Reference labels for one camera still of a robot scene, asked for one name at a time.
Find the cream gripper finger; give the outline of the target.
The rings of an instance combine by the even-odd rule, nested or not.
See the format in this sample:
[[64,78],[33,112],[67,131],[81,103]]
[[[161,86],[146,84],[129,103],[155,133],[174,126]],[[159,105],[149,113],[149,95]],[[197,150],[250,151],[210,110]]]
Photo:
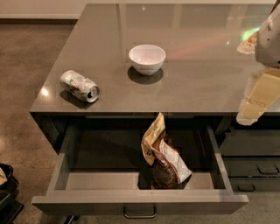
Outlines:
[[267,68],[248,79],[236,116],[240,125],[255,123],[280,97],[280,69]]
[[255,31],[247,39],[245,39],[238,45],[237,52],[243,54],[254,54],[257,38],[258,32]]

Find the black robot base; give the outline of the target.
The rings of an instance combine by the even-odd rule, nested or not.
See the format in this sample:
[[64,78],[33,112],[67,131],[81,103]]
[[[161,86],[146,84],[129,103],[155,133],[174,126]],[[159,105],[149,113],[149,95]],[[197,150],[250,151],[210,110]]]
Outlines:
[[17,201],[19,182],[13,176],[13,168],[0,164],[0,172],[0,224],[13,224],[25,206]]

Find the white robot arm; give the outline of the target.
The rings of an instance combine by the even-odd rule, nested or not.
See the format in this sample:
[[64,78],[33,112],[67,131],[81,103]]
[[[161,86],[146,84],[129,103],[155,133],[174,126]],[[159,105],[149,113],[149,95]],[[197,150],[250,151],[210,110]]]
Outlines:
[[253,74],[245,87],[236,121],[249,126],[255,123],[280,97],[280,0],[260,28],[237,47],[243,54],[254,54],[266,68]]

